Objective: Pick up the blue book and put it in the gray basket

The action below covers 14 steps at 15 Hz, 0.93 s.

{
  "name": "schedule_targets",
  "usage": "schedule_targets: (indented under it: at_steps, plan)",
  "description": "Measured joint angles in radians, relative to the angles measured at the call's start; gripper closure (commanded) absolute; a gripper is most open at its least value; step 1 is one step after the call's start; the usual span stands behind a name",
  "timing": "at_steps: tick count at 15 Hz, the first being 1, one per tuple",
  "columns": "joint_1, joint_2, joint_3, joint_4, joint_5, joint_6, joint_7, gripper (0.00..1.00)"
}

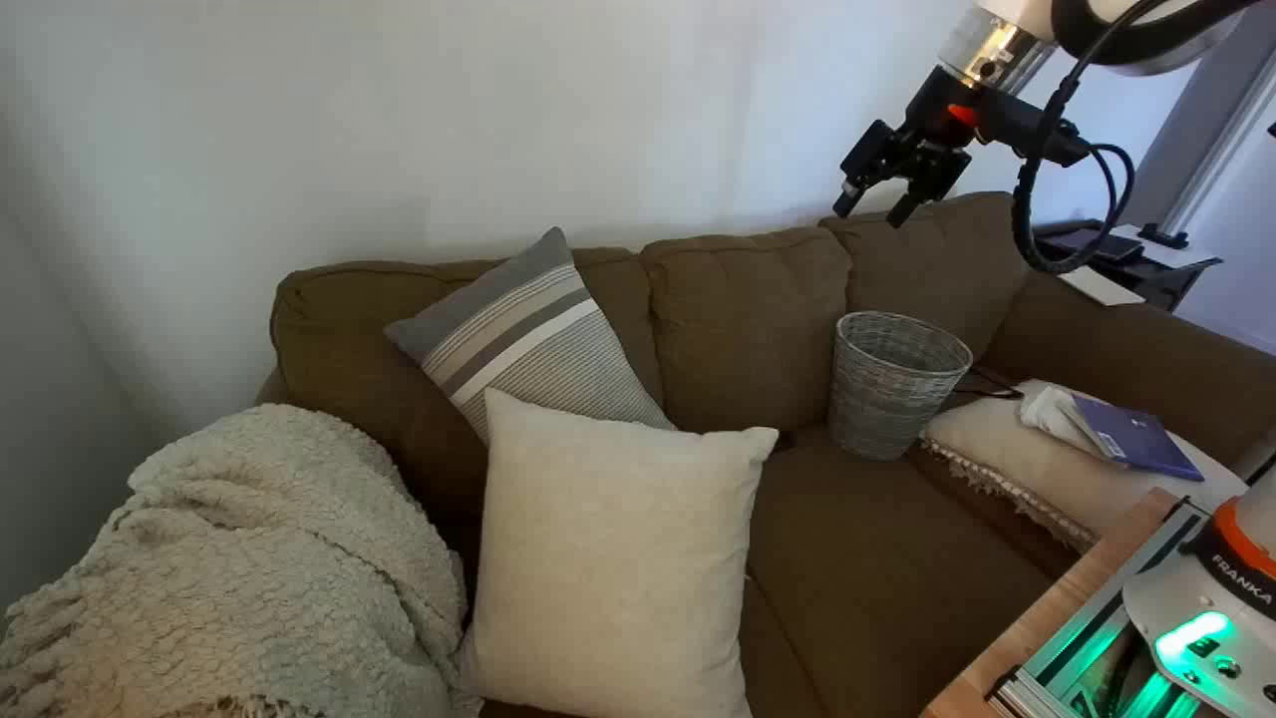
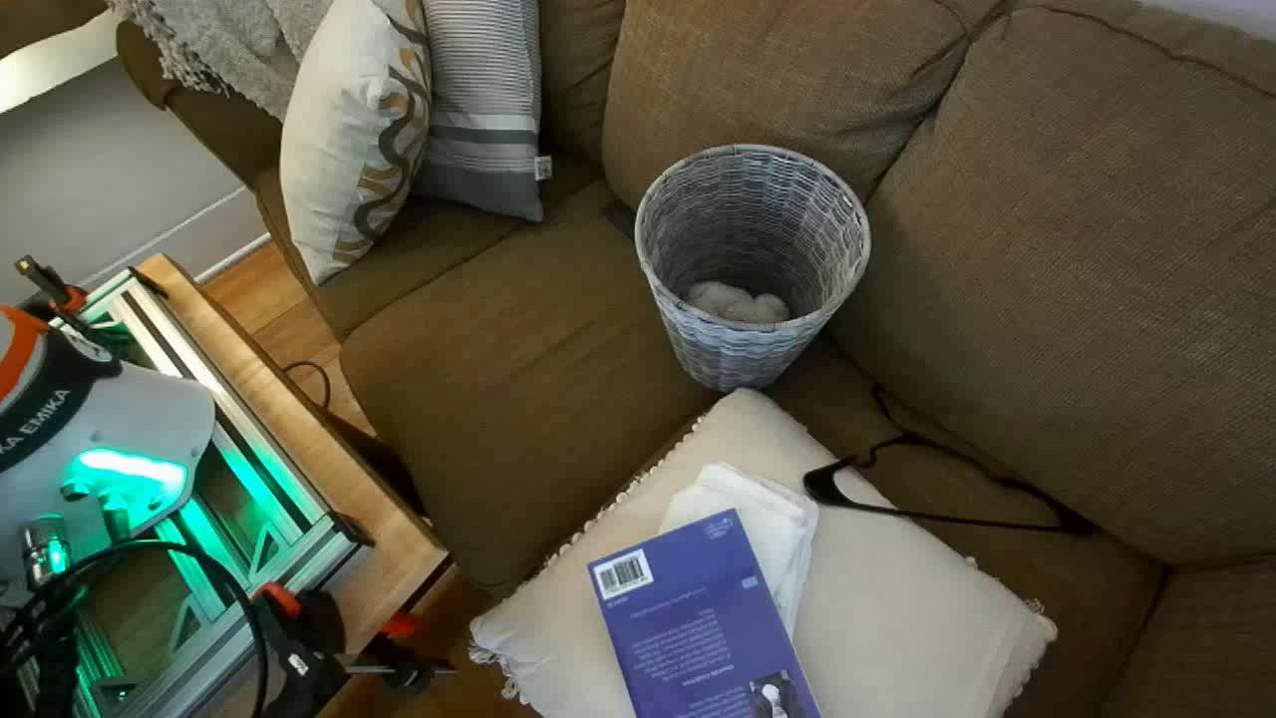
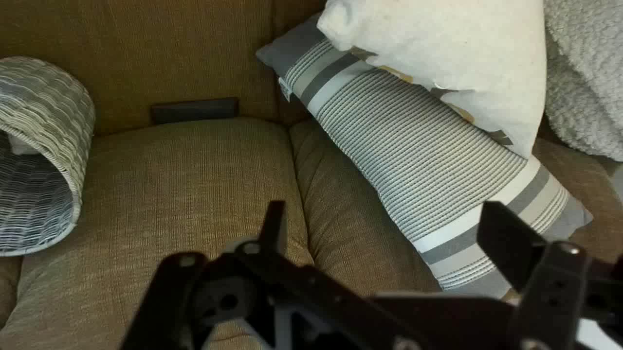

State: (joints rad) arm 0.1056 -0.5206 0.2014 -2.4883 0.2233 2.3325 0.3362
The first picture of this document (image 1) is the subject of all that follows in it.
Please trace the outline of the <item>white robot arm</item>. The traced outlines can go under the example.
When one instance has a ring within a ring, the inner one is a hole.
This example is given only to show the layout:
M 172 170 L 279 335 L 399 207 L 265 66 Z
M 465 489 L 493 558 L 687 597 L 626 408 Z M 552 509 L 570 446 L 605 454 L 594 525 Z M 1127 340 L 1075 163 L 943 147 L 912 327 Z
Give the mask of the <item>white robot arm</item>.
M 948 46 L 921 79 L 896 127 L 873 118 L 842 161 L 836 214 L 884 181 L 905 195 L 891 207 L 905 222 L 944 198 L 969 169 L 969 143 L 1004 143 L 1020 161 L 1075 163 L 1087 141 L 1057 113 L 1020 101 L 1049 46 L 1075 66 L 1163 71 L 1196 60 L 1223 24 L 1258 0 L 973 0 Z

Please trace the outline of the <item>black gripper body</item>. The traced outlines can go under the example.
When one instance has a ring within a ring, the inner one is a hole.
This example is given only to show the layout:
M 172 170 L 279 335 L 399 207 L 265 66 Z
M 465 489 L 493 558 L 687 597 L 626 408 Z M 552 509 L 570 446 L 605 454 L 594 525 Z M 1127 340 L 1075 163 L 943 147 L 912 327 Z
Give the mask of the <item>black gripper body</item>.
M 1002 89 L 969 89 L 933 66 L 896 127 L 873 118 L 850 147 L 842 161 L 847 192 L 867 195 L 883 181 L 903 181 L 912 195 L 944 195 L 969 169 L 973 141 L 1009 143 L 1017 157 L 1042 151 L 1053 163 L 1086 157 L 1067 118 L 1049 118 Z

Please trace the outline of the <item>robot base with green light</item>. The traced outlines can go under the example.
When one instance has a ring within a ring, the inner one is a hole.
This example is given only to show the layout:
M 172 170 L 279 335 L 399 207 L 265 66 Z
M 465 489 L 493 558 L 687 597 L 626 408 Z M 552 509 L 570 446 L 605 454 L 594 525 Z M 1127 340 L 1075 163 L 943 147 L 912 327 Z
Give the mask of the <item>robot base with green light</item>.
M 1180 501 L 994 696 L 1014 718 L 1276 718 L 1276 481 Z

